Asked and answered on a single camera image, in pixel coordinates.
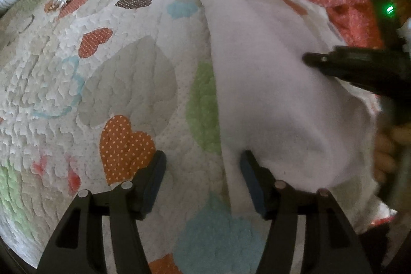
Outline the person's right hand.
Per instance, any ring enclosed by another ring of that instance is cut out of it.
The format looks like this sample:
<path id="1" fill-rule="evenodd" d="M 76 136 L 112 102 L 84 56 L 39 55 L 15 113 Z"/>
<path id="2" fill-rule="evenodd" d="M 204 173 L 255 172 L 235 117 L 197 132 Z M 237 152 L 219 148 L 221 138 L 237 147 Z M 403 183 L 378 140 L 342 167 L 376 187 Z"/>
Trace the person's right hand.
<path id="1" fill-rule="evenodd" d="M 382 127 L 376 131 L 373 151 L 373 176 L 379 184 L 385 184 L 388 176 L 397 169 L 397 152 L 410 145 L 410 123 L 394 127 Z"/>

